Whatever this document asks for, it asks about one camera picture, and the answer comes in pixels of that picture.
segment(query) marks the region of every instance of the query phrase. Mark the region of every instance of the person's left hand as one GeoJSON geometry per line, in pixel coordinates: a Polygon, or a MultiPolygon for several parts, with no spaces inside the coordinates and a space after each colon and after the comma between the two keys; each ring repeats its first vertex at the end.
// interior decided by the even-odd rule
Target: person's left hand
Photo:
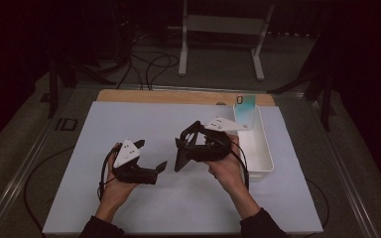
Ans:
{"type": "Polygon", "coordinates": [[[139,185],[138,183],[119,181],[112,172],[114,160],[115,154],[113,153],[107,162],[108,173],[106,181],[108,181],[108,183],[105,186],[103,197],[95,213],[95,217],[109,223],[111,223],[117,209],[126,201],[132,190],[139,185]]]}

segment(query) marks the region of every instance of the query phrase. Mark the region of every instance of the white tray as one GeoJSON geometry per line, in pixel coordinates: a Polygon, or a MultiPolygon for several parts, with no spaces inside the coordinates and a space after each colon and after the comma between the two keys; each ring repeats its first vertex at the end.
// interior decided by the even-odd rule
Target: white tray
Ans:
{"type": "Polygon", "coordinates": [[[239,144],[247,161],[250,181],[259,181],[267,173],[274,169],[271,153],[265,137],[264,124],[262,122],[259,107],[253,109],[251,125],[248,131],[238,131],[239,144]]]}

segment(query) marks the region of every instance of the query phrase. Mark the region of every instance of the black cable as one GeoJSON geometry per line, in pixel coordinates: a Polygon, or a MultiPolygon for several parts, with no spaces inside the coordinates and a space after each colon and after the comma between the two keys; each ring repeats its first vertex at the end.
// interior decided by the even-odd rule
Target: black cable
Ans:
{"type": "Polygon", "coordinates": [[[42,160],[40,163],[38,163],[33,169],[32,171],[29,173],[29,176],[27,177],[26,179],[26,182],[24,184],[24,189],[23,189],[23,201],[24,201],[24,205],[26,206],[26,209],[27,209],[27,212],[29,213],[30,217],[33,219],[36,227],[39,229],[39,232],[40,234],[42,235],[43,238],[46,238],[46,235],[42,232],[43,231],[43,227],[42,225],[40,224],[39,220],[37,219],[37,217],[34,215],[32,209],[30,208],[30,205],[29,205],[29,202],[28,202],[28,199],[27,199],[27,189],[28,189],[28,186],[29,186],[29,182],[30,182],[30,179],[32,178],[33,174],[35,173],[35,171],[42,165],[44,164],[45,162],[49,161],[50,159],[53,159],[54,157],[64,153],[64,152],[67,152],[71,149],[73,149],[75,146],[71,146],[71,147],[68,147],[66,149],[63,149],[57,153],[54,153],[53,155],[45,158],[44,160],[42,160]]]}
{"type": "Polygon", "coordinates": [[[179,63],[179,58],[178,57],[175,57],[175,56],[171,56],[171,55],[168,55],[168,54],[165,54],[165,53],[162,53],[162,52],[140,52],[140,53],[146,53],[146,54],[161,54],[160,56],[158,57],[155,57],[154,59],[152,59],[151,61],[148,61],[146,59],[142,59],[134,54],[132,54],[131,56],[138,59],[138,60],[141,60],[141,61],[144,61],[148,64],[147,66],[147,69],[146,69],[146,72],[145,72],[145,78],[146,78],[146,83],[147,83],[147,87],[149,90],[153,90],[153,82],[154,80],[159,77],[163,72],[165,72],[169,67],[173,67],[173,66],[176,66],[178,63],[179,63]],[[162,59],[162,58],[167,58],[169,60],[169,62],[166,64],[166,65],[160,65],[160,64],[156,64],[155,61],[159,60],[159,59],[162,59]],[[171,58],[175,59],[176,61],[174,63],[172,63],[171,61],[171,58]],[[157,75],[155,75],[153,78],[149,78],[149,71],[150,71],[150,68],[152,66],[155,66],[155,67],[161,67],[162,68],[162,71],[160,71],[157,75]]]}
{"type": "Polygon", "coordinates": [[[98,190],[97,190],[97,195],[98,195],[98,199],[101,200],[101,197],[103,197],[103,193],[104,193],[104,186],[110,182],[111,180],[107,181],[107,182],[104,182],[104,178],[105,178],[105,173],[106,173],[106,166],[107,166],[107,162],[109,161],[109,158],[111,157],[111,155],[113,153],[117,153],[117,149],[116,148],[112,148],[109,152],[109,154],[107,154],[106,158],[104,159],[104,162],[103,162],[103,168],[101,169],[101,178],[100,178],[100,183],[98,184],[98,190]]]}
{"type": "Polygon", "coordinates": [[[234,144],[234,145],[236,145],[237,146],[237,148],[239,148],[239,150],[240,150],[240,152],[242,153],[242,155],[243,155],[243,159],[244,159],[244,164],[245,164],[245,166],[246,166],[246,170],[247,170],[247,161],[246,161],[246,155],[244,154],[244,152],[243,152],[243,150],[242,150],[242,148],[237,144],[237,143],[234,143],[234,142],[231,142],[232,144],[234,144]]]}
{"type": "Polygon", "coordinates": [[[231,155],[233,155],[237,161],[240,163],[240,165],[243,168],[243,175],[244,175],[244,184],[246,185],[246,188],[249,189],[249,172],[247,171],[247,166],[243,164],[243,161],[241,158],[233,151],[230,151],[231,155]]]}
{"type": "Polygon", "coordinates": [[[141,74],[140,74],[139,69],[136,66],[134,66],[134,65],[132,65],[132,68],[134,69],[135,73],[137,74],[137,80],[140,83],[140,88],[139,89],[140,90],[144,90],[144,83],[142,82],[142,78],[141,78],[141,74]]]}
{"type": "MultiPolygon", "coordinates": [[[[324,202],[326,204],[326,219],[324,220],[324,223],[322,225],[322,228],[324,229],[324,227],[326,226],[327,222],[329,221],[329,202],[328,202],[327,197],[324,194],[323,190],[320,189],[320,187],[317,184],[315,184],[313,181],[311,181],[310,179],[308,179],[306,177],[305,177],[305,179],[306,179],[306,181],[310,182],[314,187],[316,187],[317,190],[319,190],[319,192],[323,196],[324,202]]],[[[305,236],[304,238],[311,237],[313,235],[316,235],[316,233],[309,234],[309,235],[305,236]]]]}
{"type": "Polygon", "coordinates": [[[129,63],[128,69],[126,69],[125,74],[123,74],[122,78],[120,78],[119,82],[117,83],[116,89],[119,89],[120,85],[126,79],[126,76],[128,75],[129,71],[131,70],[132,62],[131,62],[131,58],[130,57],[128,59],[128,63],[129,63]]]}

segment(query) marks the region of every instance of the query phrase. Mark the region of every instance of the white board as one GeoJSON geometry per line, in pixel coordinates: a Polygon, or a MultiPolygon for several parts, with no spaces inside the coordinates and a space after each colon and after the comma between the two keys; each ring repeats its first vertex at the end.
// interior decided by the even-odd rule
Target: white board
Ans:
{"type": "MultiPolygon", "coordinates": [[[[274,169],[250,192],[289,233],[321,232],[318,214],[278,107],[260,107],[274,169]]],[[[79,233],[98,206],[103,160],[116,142],[145,140],[138,165],[168,161],[156,185],[141,184],[113,224],[129,234],[239,233],[240,218],[228,194],[204,163],[174,172],[175,138],[194,121],[234,119],[231,106],[94,102],[66,168],[44,233],[79,233]]]]}

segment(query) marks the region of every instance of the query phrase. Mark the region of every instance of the metal stand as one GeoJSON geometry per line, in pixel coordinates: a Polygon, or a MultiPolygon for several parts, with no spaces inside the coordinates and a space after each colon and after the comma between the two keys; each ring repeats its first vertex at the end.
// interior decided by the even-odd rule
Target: metal stand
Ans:
{"type": "Polygon", "coordinates": [[[259,53],[261,52],[273,11],[274,5],[270,5],[265,19],[188,15],[188,0],[184,0],[182,50],[179,62],[179,75],[185,76],[187,74],[189,49],[187,40],[188,31],[233,33],[259,36],[258,45],[255,49],[252,49],[251,56],[255,67],[256,79],[263,81],[265,76],[261,61],[259,60],[259,53]]]}

